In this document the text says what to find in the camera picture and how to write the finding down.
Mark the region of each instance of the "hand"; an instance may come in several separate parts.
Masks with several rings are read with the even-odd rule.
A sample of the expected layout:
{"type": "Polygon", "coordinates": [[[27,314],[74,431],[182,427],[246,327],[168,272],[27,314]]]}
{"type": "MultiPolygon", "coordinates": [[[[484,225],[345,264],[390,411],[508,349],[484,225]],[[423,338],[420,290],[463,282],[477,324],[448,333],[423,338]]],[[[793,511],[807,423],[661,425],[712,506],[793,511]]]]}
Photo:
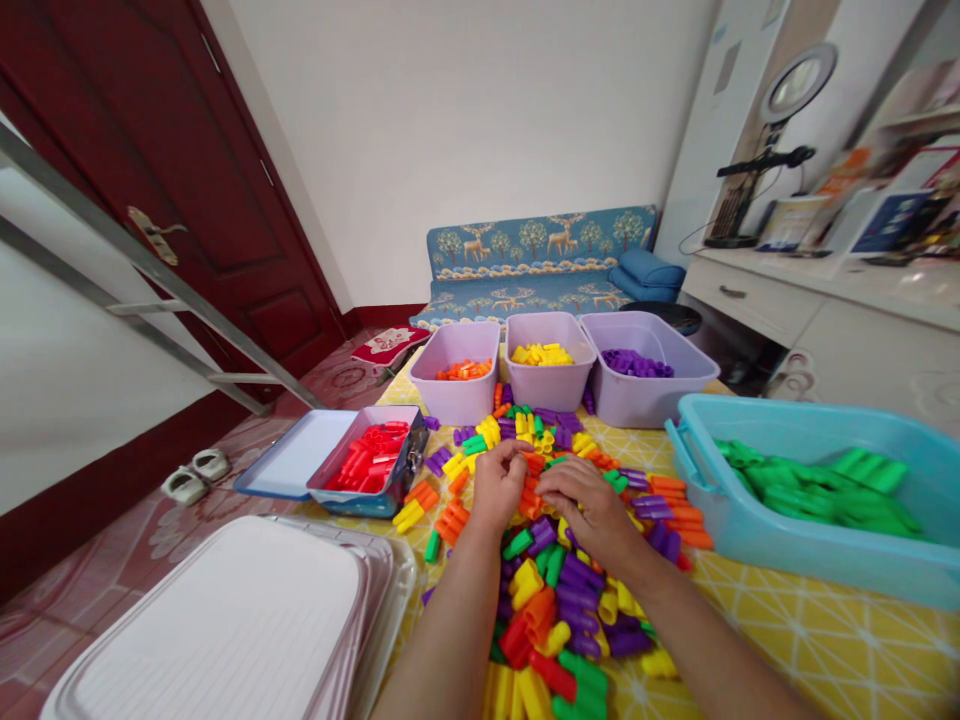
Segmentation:
{"type": "Polygon", "coordinates": [[[533,446],[520,440],[505,440],[477,458],[473,480],[473,511],[470,523],[500,535],[520,504],[527,459],[521,452],[533,452],[533,446]]]}
{"type": "Polygon", "coordinates": [[[568,455],[540,476],[536,492],[560,511],[577,542],[614,577],[622,579],[638,560],[656,555],[593,463],[568,455]]]}

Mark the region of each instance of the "ladder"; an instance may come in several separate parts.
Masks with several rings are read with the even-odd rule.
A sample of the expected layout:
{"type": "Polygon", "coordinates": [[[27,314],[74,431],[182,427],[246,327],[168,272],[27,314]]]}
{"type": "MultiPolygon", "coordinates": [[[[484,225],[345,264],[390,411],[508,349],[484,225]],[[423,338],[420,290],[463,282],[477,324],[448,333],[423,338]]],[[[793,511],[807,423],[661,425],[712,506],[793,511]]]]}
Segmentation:
{"type": "Polygon", "coordinates": [[[312,392],[270,357],[263,348],[253,342],[196,290],[181,280],[153,253],[133,238],[122,225],[74,187],[33,148],[17,137],[6,125],[0,123],[0,159],[2,157],[6,157],[10,165],[18,168],[33,182],[44,188],[77,219],[117,249],[131,265],[169,293],[172,299],[143,303],[121,302],[2,215],[0,215],[0,240],[106,312],[126,322],[134,331],[255,415],[266,417],[271,411],[237,387],[237,383],[282,385],[308,407],[325,407],[312,392]],[[143,318],[144,315],[161,312],[193,313],[264,372],[225,373],[210,367],[143,318]]]}

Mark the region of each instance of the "door hinge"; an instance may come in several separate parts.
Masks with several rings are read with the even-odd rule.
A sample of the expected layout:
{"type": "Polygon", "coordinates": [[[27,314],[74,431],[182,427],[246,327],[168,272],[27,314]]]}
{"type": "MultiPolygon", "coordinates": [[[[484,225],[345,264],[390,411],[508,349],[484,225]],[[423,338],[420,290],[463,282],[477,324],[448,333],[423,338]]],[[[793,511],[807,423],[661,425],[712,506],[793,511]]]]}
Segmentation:
{"type": "Polygon", "coordinates": [[[217,62],[217,59],[213,56],[213,50],[210,48],[210,43],[207,42],[207,36],[203,33],[200,33],[200,38],[203,40],[204,46],[207,48],[207,53],[210,55],[210,59],[213,61],[213,67],[216,68],[217,73],[222,75],[220,72],[220,64],[217,62]]]}
{"type": "Polygon", "coordinates": [[[270,171],[267,170],[267,164],[263,161],[263,158],[260,158],[260,167],[263,168],[263,174],[267,176],[267,182],[270,183],[270,187],[276,187],[273,184],[273,178],[270,177],[270,171]]]}

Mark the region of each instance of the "white slipper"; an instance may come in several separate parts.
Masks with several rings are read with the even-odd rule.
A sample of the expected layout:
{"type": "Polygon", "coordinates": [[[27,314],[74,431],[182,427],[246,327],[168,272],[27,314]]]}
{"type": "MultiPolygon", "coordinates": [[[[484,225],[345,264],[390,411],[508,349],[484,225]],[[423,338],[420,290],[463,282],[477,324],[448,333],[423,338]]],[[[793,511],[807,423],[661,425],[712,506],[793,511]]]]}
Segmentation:
{"type": "Polygon", "coordinates": [[[193,505],[209,491],[206,483],[188,467],[181,467],[164,480],[160,489],[179,505],[193,505]]]}
{"type": "Polygon", "coordinates": [[[230,461],[222,450],[209,448],[193,456],[193,471],[207,482],[216,482],[230,472],[230,461]]]}

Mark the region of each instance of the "blue sofa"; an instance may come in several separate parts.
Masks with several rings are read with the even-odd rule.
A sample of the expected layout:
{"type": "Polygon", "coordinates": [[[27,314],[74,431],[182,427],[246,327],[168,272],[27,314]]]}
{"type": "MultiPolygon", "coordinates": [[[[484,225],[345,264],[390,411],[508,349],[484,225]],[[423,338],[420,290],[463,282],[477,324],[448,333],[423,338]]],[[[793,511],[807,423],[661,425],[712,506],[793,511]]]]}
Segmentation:
{"type": "Polygon", "coordinates": [[[410,324],[495,320],[516,313],[612,312],[630,302],[607,278],[621,254],[647,248],[655,205],[434,228],[427,233],[430,303],[410,324]]]}

